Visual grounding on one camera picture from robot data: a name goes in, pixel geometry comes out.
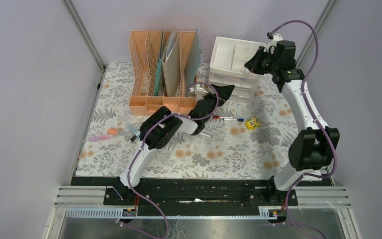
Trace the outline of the orange cap grey highlighter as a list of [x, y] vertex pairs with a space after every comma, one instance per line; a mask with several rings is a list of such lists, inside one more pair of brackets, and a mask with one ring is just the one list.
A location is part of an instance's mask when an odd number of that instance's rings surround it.
[[116, 135], [116, 136], [132, 136], [132, 132], [130, 131], [124, 131], [116, 128], [110, 128], [107, 131], [108, 134]]

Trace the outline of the light blue folder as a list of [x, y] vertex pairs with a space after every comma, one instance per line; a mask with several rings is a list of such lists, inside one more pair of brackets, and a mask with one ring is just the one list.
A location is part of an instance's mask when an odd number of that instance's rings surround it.
[[201, 43], [198, 28], [195, 30], [192, 44], [188, 53], [187, 63], [184, 69], [185, 96], [189, 95], [189, 86], [194, 83], [198, 68], [201, 63]]

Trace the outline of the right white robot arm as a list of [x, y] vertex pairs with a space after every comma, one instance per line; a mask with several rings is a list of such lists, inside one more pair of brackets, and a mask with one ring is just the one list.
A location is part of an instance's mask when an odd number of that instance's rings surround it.
[[273, 187], [265, 192], [268, 203], [278, 205], [288, 190], [301, 177], [313, 176], [331, 164], [340, 138], [336, 128], [330, 128], [321, 117], [308, 91], [305, 75], [295, 66], [296, 46], [293, 41], [274, 36], [261, 46], [245, 68], [254, 74], [270, 74], [272, 82], [292, 110], [298, 135], [288, 150], [289, 162], [275, 176]]

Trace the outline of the teal folder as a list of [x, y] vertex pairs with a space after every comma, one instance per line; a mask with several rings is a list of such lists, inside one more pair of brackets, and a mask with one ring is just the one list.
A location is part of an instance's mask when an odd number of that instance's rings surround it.
[[163, 70], [162, 70], [162, 57], [164, 52], [164, 31], [162, 31], [161, 34], [161, 43], [160, 43], [160, 49], [159, 49], [159, 56], [158, 56], [158, 62], [156, 65], [156, 77], [155, 77], [155, 87], [153, 96], [160, 96], [163, 93]]

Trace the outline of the white plastic drawer unit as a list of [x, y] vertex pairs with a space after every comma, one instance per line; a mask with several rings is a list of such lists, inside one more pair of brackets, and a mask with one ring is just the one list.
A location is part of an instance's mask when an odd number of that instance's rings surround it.
[[258, 89], [261, 75], [251, 73], [244, 67], [265, 43], [216, 37], [210, 66], [208, 82], [217, 86], [234, 85], [229, 100], [248, 105]]

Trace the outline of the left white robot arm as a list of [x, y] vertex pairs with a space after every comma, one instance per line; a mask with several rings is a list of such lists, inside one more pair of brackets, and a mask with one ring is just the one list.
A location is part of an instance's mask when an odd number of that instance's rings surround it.
[[168, 107], [162, 106], [141, 124], [138, 149], [120, 174], [120, 182], [113, 186], [115, 198], [121, 204], [127, 205], [134, 200], [133, 188], [139, 184], [145, 167], [157, 150], [165, 147], [177, 132], [200, 134], [205, 123], [212, 118], [218, 107], [224, 105], [235, 89], [234, 85], [207, 86], [212, 91], [198, 100], [188, 115], [173, 113]]

